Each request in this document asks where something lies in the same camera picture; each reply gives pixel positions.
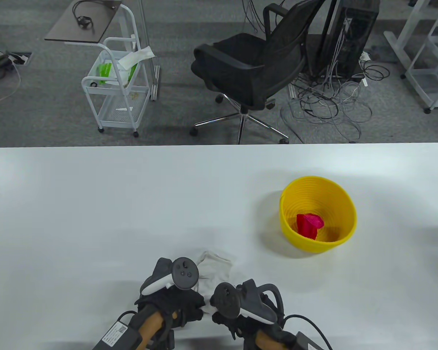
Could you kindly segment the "person's left hand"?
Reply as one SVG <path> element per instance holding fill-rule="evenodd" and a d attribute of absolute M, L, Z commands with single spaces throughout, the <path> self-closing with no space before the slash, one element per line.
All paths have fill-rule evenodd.
<path fill-rule="evenodd" d="M 205 306 L 204 297 L 192 290 L 182 290 L 176 286 L 162 288 L 150 295 L 140 295 L 134 305 L 138 311 L 152 306 L 162 315 L 168 329 L 184 327 L 186 323 L 200 321 L 203 318 L 201 308 Z"/>

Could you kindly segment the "person's right hand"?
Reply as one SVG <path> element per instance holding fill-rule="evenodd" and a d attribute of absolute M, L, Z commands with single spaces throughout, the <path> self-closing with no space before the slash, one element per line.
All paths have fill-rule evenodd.
<path fill-rule="evenodd" d="M 296 343 L 296 336 L 284 331 L 277 323 L 264 324 L 251 317 L 238 316 L 235 319 L 228 319 L 216 312 L 212 315 L 214 323 L 226 326 L 232 337 L 242 337 L 245 342 L 259 346 L 259 343 L 279 343 L 291 348 Z"/>

